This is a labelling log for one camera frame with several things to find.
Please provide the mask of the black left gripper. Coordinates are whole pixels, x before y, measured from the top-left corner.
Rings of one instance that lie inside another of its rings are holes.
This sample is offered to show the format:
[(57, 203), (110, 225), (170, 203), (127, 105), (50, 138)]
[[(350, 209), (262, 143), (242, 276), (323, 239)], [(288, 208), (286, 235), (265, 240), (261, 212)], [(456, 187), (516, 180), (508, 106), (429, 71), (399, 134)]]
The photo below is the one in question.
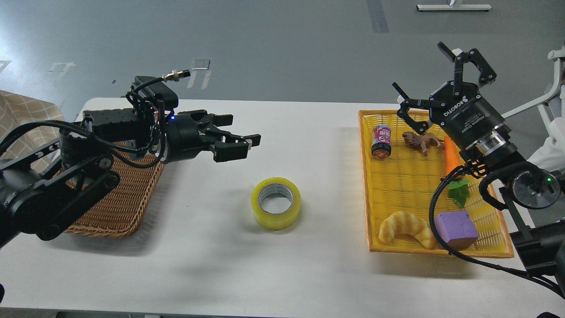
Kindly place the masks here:
[(181, 111), (167, 123), (164, 162), (195, 158), (202, 151), (213, 153), (216, 163), (246, 159), (252, 147), (260, 145), (260, 134), (239, 136), (231, 133), (205, 133), (206, 128), (232, 125), (234, 115), (213, 114), (206, 110)]

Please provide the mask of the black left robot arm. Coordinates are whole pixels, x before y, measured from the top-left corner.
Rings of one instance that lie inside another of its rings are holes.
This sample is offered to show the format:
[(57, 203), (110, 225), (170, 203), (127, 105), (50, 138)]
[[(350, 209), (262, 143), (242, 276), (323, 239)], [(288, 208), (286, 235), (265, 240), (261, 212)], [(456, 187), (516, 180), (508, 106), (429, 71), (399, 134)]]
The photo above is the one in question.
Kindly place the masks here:
[(35, 121), (16, 127), (1, 141), (1, 153), (33, 129), (58, 129), (58, 137), (21, 158), (1, 161), (1, 246), (21, 233), (52, 240), (116, 189), (115, 160), (149, 169), (194, 159), (209, 151), (222, 163), (245, 159), (260, 134), (223, 130), (231, 114), (206, 110), (175, 113), (177, 94), (167, 81), (189, 78), (189, 70), (158, 77), (136, 76), (125, 94), (130, 108), (84, 111), (81, 121)]

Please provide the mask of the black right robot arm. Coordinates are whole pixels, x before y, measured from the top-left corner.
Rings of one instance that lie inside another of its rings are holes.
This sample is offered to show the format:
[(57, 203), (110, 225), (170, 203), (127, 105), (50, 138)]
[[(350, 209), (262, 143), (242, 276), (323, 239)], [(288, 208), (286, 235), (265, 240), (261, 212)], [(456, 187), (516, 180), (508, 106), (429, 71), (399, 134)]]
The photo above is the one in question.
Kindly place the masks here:
[[(430, 230), (450, 255), (464, 261), (502, 270), (548, 288), (564, 296), (565, 247), (564, 221), (539, 226), (525, 225), (516, 206), (544, 209), (559, 199), (564, 176), (549, 172), (527, 161), (510, 141), (510, 128), (479, 92), (479, 88), (496, 80), (496, 73), (478, 51), (453, 53), (443, 42), (440, 51), (454, 63), (454, 77), (428, 99), (413, 99), (397, 83), (393, 87), (402, 97), (397, 112), (418, 135), (438, 125), (460, 149), (465, 161), (452, 169), (440, 182), (429, 205)], [(469, 174), (480, 179), (483, 200), (499, 211), (507, 210), (517, 227), (511, 242), (524, 270), (506, 268), (479, 261), (450, 247), (435, 225), (435, 207), (439, 195), (457, 176)]]

